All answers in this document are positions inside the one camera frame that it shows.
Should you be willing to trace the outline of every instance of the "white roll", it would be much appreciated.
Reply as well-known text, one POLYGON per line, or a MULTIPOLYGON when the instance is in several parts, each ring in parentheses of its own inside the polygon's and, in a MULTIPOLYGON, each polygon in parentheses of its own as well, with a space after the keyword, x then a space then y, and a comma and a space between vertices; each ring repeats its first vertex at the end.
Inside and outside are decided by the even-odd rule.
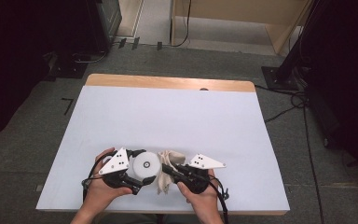
POLYGON ((157 154, 143 152, 135 157, 132 168, 137 177, 144 179, 153 175, 159 175, 161 162, 157 154))

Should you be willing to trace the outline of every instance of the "table surface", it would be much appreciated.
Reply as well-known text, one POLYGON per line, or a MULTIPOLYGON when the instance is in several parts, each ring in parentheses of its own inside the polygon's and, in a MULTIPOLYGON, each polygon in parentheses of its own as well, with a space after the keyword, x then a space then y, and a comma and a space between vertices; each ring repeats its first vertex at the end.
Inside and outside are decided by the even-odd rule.
MULTIPOLYGON (((110 147, 171 149, 185 154, 186 162, 197 153, 224 162, 227 168, 215 174, 229 189, 231 215, 283 215, 290 209, 252 82, 90 75, 36 209, 77 210, 81 180, 95 156, 110 147)), ((128 174, 134 176, 131 168, 128 174)), ((156 183, 117 198, 106 210, 192 213, 175 185, 157 195, 156 183)))

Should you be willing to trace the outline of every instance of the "wooden table edge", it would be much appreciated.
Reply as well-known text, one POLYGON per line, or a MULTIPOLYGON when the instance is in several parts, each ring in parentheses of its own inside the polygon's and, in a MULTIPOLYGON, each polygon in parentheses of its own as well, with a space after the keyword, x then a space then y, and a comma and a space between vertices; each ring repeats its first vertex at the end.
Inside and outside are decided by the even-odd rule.
POLYGON ((114 74, 90 74, 86 86, 138 87, 209 91, 255 92, 251 81, 203 79, 190 77, 151 77, 114 74))

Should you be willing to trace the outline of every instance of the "black cabinet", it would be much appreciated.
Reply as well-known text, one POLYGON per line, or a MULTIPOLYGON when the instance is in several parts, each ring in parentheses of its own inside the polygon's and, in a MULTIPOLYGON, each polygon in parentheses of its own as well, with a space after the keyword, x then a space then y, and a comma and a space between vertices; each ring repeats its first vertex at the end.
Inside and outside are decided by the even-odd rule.
POLYGON ((358 160, 358 1, 315 6, 293 61, 310 68, 306 91, 326 138, 358 160))
POLYGON ((48 74, 41 54, 47 44, 36 41, 28 28, 10 4, 0 1, 0 131, 48 74))

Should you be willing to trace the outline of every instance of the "person's left hand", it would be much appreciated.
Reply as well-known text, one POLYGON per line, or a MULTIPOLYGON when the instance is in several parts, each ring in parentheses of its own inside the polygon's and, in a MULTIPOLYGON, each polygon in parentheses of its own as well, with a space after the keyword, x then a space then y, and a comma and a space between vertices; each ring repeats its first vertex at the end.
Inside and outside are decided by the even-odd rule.
MULTIPOLYGON (((113 152, 114 150, 113 147, 105 150, 98 155, 95 160, 97 161, 104 154, 113 152)), ((103 180, 99 178, 101 175, 98 174, 98 171, 102 168, 103 161, 100 161, 94 169, 93 176, 98 179, 93 179, 91 181, 87 197, 71 223, 91 223, 94 217, 101 213, 115 198, 126 194, 132 194, 132 190, 129 188, 122 187, 113 189, 107 186, 103 180)))

